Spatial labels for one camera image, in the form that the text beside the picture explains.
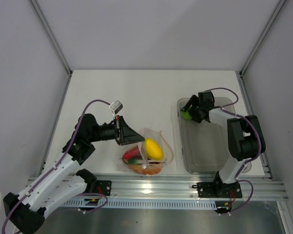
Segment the green toy custard apple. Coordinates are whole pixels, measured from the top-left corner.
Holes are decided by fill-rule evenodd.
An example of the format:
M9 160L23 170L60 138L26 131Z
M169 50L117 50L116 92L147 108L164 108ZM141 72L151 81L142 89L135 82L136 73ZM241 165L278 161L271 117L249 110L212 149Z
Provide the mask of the green toy custard apple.
M181 117L183 119L185 119L185 120L191 120L192 119L191 115L187 111L181 111Z

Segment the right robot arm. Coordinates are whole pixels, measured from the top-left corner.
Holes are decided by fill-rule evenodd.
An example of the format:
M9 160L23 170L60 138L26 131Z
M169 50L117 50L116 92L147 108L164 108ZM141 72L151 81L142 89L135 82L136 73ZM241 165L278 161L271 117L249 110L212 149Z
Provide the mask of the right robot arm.
M223 127L227 132L230 153L225 165L212 182L193 185L200 198L242 198L239 179L246 165L265 152L266 144L258 117L230 112L226 105L216 106L212 90L192 95L181 109L181 117L196 123L202 121Z

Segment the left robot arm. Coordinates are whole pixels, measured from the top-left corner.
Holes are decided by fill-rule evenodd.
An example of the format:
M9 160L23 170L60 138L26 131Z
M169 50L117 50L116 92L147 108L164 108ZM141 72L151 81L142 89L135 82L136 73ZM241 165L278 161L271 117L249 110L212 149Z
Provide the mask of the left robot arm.
M120 146L143 142L145 139L131 129L122 116L99 125L92 114L83 114L73 135L52 166L28 187L17 194L9 192L3 199L6 219L21 233L33 234L60 205L79 195L100 196L96 176L79 169L95 151L94 142L115 140Z

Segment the clear pink zip top bag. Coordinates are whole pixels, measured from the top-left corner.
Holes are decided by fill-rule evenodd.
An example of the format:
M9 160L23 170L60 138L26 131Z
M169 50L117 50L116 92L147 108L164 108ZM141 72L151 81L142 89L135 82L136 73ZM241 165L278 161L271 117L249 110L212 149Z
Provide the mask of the clear pink zip top bag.
M173 161L173 150L162 131L142 128L139 134L145 140L127 149L118 159L116 168L144 176L156 175Z

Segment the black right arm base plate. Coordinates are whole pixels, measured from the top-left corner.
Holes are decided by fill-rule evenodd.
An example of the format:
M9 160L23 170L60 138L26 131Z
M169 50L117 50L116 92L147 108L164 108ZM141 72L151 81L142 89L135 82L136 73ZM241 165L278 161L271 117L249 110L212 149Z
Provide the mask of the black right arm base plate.
M238 182L231 184L198 182L191 188L197 190L200 198L242 198L242 191Z

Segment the red toy chili pepper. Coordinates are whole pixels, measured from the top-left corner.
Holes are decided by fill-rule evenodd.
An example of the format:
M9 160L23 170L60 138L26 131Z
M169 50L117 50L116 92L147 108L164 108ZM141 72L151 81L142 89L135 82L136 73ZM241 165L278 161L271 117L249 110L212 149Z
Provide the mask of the red toy chili pepper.
M135 147L132 147L132 148L126 150L123 154L123 159L125 159L125 160L129 160L129 159L135 158L135 157L142 157L138 146L135 146Z

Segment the yellow toy mango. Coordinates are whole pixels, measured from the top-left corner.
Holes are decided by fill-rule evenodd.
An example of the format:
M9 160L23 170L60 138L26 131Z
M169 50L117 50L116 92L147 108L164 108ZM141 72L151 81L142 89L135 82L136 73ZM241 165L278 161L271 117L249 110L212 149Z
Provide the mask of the yellow toy mango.
M160 161L164 157L161 147L151 138L145 140L145 152L149 158L156 161Z

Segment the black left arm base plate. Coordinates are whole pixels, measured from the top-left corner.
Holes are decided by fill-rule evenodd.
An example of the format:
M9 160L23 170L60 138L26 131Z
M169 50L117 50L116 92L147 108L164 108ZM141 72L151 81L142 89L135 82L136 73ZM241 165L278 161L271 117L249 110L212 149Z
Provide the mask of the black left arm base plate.
M110 196L112 189L112 181L110 180L97 180L92 190L93 193L104 194Z

